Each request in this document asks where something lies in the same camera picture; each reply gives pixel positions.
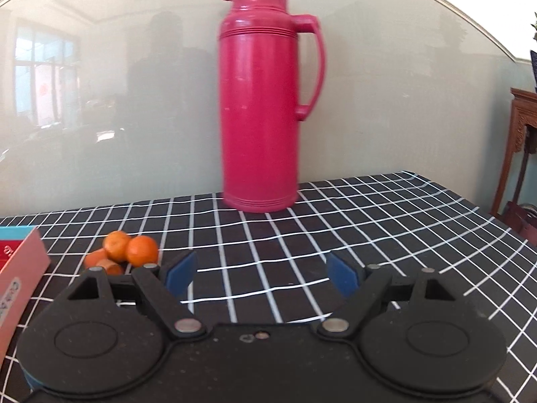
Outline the small tangerine back left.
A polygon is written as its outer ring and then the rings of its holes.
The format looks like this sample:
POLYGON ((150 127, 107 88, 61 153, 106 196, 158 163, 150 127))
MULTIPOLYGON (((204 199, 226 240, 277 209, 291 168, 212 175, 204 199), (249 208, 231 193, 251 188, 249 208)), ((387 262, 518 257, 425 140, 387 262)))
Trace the small tangerine back left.
POLYGON ((103 249, 110 260, 124 262, 127 260, 127 248, 131 237, 121 230, 110 232, 103 240, 103 249))

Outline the small orange fruit piece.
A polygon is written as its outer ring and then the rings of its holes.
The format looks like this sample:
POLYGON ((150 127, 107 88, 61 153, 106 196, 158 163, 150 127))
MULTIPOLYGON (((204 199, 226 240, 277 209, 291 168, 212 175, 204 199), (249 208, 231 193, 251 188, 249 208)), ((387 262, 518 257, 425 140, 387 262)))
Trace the small orange fruit piece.
POLYGON ((121 276, 124 274, 124 269, 120 264, 107 258, 101 259, 96 265, 102 267, 109 276, 121 276))

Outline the small tangerine front left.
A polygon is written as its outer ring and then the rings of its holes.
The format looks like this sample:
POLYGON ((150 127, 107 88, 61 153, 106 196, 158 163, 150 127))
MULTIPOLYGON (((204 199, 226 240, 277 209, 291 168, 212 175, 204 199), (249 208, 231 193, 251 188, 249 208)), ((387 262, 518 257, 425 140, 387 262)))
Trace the small tangerine front left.
POLYGON ((107 259, 106 249, 96 249, 85 256, 84 267, 86 269, 89 269, 90 267, 97 267, 98 263, 104 259, 107 259))

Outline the black white grid tablecloth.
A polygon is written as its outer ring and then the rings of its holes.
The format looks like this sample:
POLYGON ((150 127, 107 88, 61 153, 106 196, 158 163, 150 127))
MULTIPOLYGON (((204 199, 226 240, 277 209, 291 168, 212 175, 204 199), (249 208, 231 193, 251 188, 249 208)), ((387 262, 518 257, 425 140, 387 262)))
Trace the black white grid tablecloth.
POLYGON ((163 256, 195 249, 197 276, 183 299, 205 321, 313 322, 340 302, 330 251, 412 275, 431 267, 495 323, 507 341, 494 390, 503 402, 536 399, 536 250, 484 209, 432 180, 401 171, 302 184, 272 214, 228 208, 219 194, 2 216, 35 226, 51 260, 18 328, 26 328, 83 271, 106 234, 147 235, 163 256))

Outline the pink thermos jug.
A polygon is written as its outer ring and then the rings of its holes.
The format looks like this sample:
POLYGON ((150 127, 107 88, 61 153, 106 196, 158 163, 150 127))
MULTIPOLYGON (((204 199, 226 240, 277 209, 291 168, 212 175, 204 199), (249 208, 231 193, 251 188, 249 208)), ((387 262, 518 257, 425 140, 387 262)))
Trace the pink thermos jug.
POLYGON ((226 0, 218 36, 223 199, 247 213, 277 212, 298 198, 299 124, 317 104, 326 48, 314 15, 288 0, 226 0), (299 102, 299 35, 315 37, 317 82, 299 102))

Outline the small tangerine back right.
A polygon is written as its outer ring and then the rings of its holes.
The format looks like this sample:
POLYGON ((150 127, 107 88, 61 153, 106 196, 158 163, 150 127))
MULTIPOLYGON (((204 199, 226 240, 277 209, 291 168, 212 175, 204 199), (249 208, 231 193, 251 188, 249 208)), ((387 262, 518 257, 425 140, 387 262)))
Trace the small tangerine back right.
POLYGON ((126 258, 128 263, 133 267, 156 264, 158 262, 158 256, 158 243, 150 236, 136 236, 128 242, 126 258))

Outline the small tangerine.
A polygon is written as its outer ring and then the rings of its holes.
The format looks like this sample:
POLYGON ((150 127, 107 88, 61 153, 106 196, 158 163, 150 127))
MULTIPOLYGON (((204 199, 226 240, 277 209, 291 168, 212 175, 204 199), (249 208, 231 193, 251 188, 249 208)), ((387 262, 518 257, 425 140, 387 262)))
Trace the small tangerine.
POLYGON ((127 260, 127 248, 131 237, 121 230, 110 232, 103 240, 103 249, 110 260, 124 262, 127 260))
POLYGON ((96 249, 85 256, 84 267, 86 269, 89 269, 90 267, 97 267, 98 263, 104 259, 107 259, 106 249, 96 249))
POLYGON ((158 256, 158 243, 150 236, 136 236, 128 242, 126 258, 128 263, 133 267, 156 264, 158 262, 158 256))

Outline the red cardboard box tray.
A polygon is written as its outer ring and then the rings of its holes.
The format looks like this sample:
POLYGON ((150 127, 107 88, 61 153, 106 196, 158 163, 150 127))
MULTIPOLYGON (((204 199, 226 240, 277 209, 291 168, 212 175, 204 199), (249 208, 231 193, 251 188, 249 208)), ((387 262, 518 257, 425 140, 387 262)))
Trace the red cardboard box tray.
POLYGON ((1 359, 49 265, 50 258, 37 227, 1 227, 1 359))

